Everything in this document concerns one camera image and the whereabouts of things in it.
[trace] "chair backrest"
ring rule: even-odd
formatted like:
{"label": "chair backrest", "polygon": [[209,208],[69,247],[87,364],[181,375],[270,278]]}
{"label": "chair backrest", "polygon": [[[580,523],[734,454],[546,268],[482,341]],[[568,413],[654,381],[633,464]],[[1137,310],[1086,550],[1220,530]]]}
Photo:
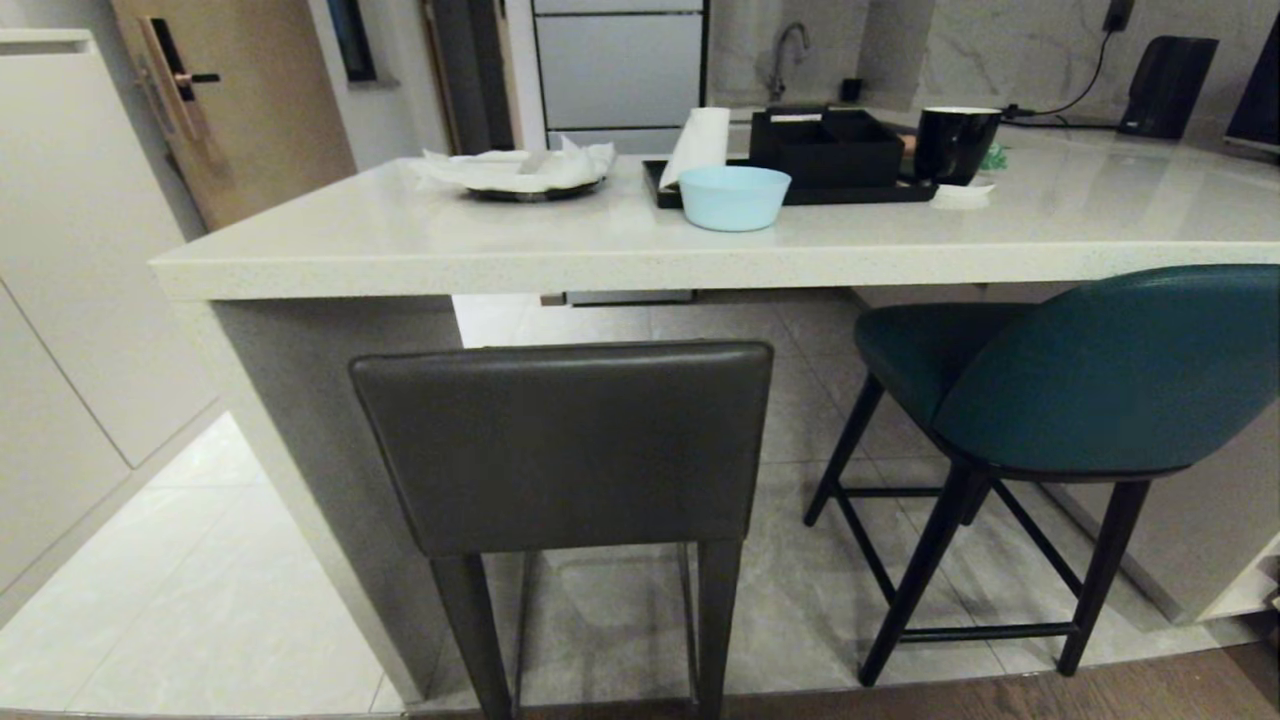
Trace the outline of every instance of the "chair backrest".
{"label": "chair backrest", "polygon": [[1043,471],[1192,465],[1275,401],[1280,265],[1197,265],[1082,286],[1006,328],[933,429],[988,461]]}
{"label": "chair backrest", "polygon": [[361,357],[351,378],[431,557],[741,539],[773,348],[672,342]]}

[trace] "green object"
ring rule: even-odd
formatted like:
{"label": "green object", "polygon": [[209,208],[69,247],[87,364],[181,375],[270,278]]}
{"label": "green object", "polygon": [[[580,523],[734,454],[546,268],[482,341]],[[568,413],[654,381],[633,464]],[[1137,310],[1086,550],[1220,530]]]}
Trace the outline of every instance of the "green object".
{"label": "green object", "polygon": [[987,149],[987,156],[982,159],[983,170],[1007,170],[1009,158],[1005,156],[1005,146],[992,141]]}
{"label": "green object", "polygon": [[868,369],[929,433],[1062,474],[1183,468],[1280,392],[1280,265],[1144,270],[1043,305],[872,310]]}

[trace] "bar stool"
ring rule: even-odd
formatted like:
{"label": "bar stool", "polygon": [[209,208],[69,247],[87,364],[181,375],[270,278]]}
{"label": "bar stool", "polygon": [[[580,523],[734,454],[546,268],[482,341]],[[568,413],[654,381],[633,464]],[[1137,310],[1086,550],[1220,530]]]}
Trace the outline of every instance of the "bar stool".
{"label": "bar stool", "polygon": [[687,542],[699,588],[690,684],[700,717],[719,717],[772,363],[763,342],[352,361],[485,717],[515,708],[481,553]]}
{"label": "bar stool", "polygon": [[[805,515],[836,500],[890,611],[859,671],[874,685],[899,642],[1066,635],[1075,673],[1151,480],[1234,437],[1277,396],[1280,265],[1198,265],[1120,275],[1042,305],[938,304],[859,318],[867,382]],[[941,488],[845,488],[849,462],[888,391],[950,459]],[[1114,483],[1082,582],[1002,480]],[[1076,596],[1070,621],[908,629],[960,525],[989,491]],[[937,496],[899,587],[851,497]]]}

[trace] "black mug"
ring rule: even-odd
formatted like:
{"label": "black mug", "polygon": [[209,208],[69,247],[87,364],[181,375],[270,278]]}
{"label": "black mug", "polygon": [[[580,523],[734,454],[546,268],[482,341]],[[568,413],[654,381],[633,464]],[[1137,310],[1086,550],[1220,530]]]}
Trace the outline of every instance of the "black mug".
{"label": "black mug", "polygon": [[925,108],[915,135],[915,179],[969,184],[1000,128],[1000,110]]}

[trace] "white countertop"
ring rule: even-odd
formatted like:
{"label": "white countertop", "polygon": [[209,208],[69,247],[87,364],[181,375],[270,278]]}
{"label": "white countertop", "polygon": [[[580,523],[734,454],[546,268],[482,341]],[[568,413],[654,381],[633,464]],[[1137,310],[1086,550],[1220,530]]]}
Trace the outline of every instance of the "white countertop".
{"label": "white countertop", "polygon": [[1110,132],[1001,128],[987,208],[783,208],[717,233],[653,205],[637,158],[547,204],[420,187],[397,160],[152,260],[174,300],[1079,281],[1280,263],[1280,169]]}

